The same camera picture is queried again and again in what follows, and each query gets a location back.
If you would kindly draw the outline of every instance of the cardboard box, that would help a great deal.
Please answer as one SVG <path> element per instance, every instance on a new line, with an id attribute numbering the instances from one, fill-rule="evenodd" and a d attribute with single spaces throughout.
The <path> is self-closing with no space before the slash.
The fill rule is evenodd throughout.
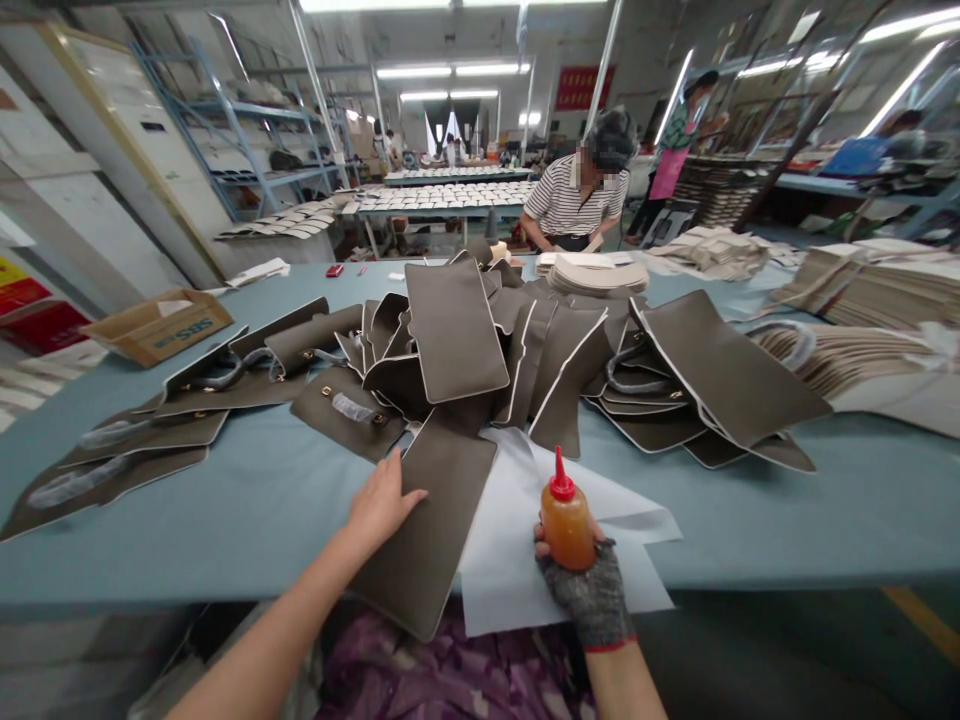
<path id="1" fill-rule="evenodd" d="M 160 305 L 185 302 L 190 305 L 181 309 Z M 87 325 L 80 332 L 111 352 L 150 368 L 232 324 L 230 313 L 215 297 L 177 288 Z"/>

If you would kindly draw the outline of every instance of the gray knit glove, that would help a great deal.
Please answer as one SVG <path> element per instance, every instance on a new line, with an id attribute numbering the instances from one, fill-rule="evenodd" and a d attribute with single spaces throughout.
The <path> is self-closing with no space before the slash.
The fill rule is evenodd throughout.
<path id="1" fill-rule="evenodd" d="M 584 652 L 609 652 L 636 639 L 615 544 L 597 541 L 597 562 L 586 572 L 570 572 L 549 556 L 537 559 L 553 599 L 573 621 Z"/>

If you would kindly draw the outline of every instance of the orange glue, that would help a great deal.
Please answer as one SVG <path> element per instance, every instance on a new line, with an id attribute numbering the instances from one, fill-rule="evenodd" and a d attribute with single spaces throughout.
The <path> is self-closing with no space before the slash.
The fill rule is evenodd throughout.
<path id="1" fill-rule="evenodd" d="M 583 572 L 597 560 L 587 498 L 563 471 L 563 456 L 557 448 L 557 474 L 540 495 L 540 521 L 544 540 L 556 563 L 572 572 Z"/>

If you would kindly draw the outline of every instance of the forearm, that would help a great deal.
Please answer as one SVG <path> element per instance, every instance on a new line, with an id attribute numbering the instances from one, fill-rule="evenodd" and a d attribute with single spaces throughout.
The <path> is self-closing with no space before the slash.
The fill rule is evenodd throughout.
<path id="1" fill-rule="evenodd" d="M 180 701 L 170 720 L 277 717 L 300 663 L 347 583 L 369 557 L 338 532 L 297 583 Z"/>
<path id="2" fill-rule="evenodd" d="M 666 720 L 667 713 L 635 640 L 617 650 L 586 653 L 586 659 L 602 720 Z"/>
<path id="3" fill-rule="evenodd" d="M 590 239 L 593 239 L 598 235 L 606 234 L 607 230 L 609 230 L 610 228 L 616 227 L 619 223 L 620 223 L 620 213 L 617 213 L 616 217 L 607 218 L 602 223 L 600 223 L 600 227 L 598 227 L 596 230 L 590 233 Z"/>
<path id="4" fill-rule="evenodd" d="M 533 240 L 533 243 L 540 248 L 540 250 L 543 252 L 553 252 L 553 244 L 544 237 L 543 231 L 540 230 L 540 224 L 536 220 L 526 213 L 523 213 L 523 215 L 520 216 L 520 225 L 527 233 L 527 237 Z"/>

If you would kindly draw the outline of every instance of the blue table surface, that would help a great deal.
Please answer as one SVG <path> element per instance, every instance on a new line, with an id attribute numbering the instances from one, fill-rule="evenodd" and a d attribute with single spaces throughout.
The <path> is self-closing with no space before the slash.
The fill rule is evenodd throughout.
<path id="1" fill-rule="evenodd" d="M 241 325 L 257 328 L 319 295 L 338 310 L 405 290 L 387 278 L 400 263 L 368 264 L 363 276 L 358 267 L 327 279 L 325 265 L 295 265 L 287 278 L 228 293 L 237 322 L 151 370 L 108 356 L 0 436 L 0 514 L 82 432 L 154 395 Z M 705 288 L 725 317 L 743 318 L 788 277 L 773 268 L 736 284 L 653 275 L 647 297 L 656 306 Z M 795 429 L 817 475 L 756 458 L 711 472 L 682 449 L 641 453 L 586 406 L 580 420 L 581 462 L 675 515 L 684 540 L 648 548 L 668 588 L 876 586 L 960 568 L 953 440 L 843 415 Z M 371 468 L 288 406 L 235 413 L 203 464 L 0 545 L 0 618 L 277 596 L 345 521 Z"/>

